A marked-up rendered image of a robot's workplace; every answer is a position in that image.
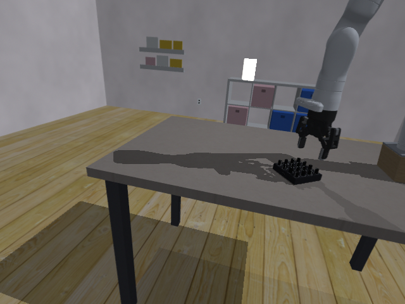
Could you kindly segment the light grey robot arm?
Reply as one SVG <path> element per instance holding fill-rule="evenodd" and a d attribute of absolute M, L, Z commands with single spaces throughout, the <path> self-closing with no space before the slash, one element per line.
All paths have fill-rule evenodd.
<path fill-rule="evenodd" d="M 316 112 L 338 110 L 359 37 L 383 1 L 349 0 L 342 17 L 328 38 L 312 98 L 298 97 L 296 105 Z"/>

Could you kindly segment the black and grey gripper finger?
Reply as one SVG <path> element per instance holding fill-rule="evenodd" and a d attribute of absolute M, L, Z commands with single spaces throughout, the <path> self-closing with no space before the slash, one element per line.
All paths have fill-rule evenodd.
<path fill-rule="evenodd" d="M 309 135 L 308 130 L 313 127 L 313 124 L 311 124 L 311 123 L 309 125 L 307 125 L 307 127 L 306 127 L 307 119 L 308 119 L 308 116 L 300 117 L 299 123 L 297 125 L 296 133 L 299 134 L 299 141 L 297 143 L 298 148 L 304 148 L 304 145 L 306 143 L 306 136 Z"/>
<path fill-rule="evenodd" d="M 321 142 L 322 145 L 320 155 L 318 157 L 319 160 L 327 159 L 330 149 L 336 149 L 339 144 L 341 128 L 328 127 L 328 130 L 330 132 L 325 135 L 325 137 L 323 137 L 320 127 L 315 127 L 315 132 L 317 133 L 318 140 L 319 142 Z"/>

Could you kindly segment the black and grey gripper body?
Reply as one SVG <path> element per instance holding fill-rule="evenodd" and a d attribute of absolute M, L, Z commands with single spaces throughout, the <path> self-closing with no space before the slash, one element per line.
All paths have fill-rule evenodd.
<path fill-rule="evenodd" d="M 313 124 L 313 127 L 308 130 L 309 134 L 318 138 L 315 132 L 315 127 L 319 126 L 321 134 L 324 137 L 329 133 L 328 127 L 332 127 L 332 122 L 335 120 L 337 111 L 327 111 L 316 112 L 308 110 L 308 119 L 306 121 L 307 125 Z M 311 119 L 312 118 L 312 119 Z"/>

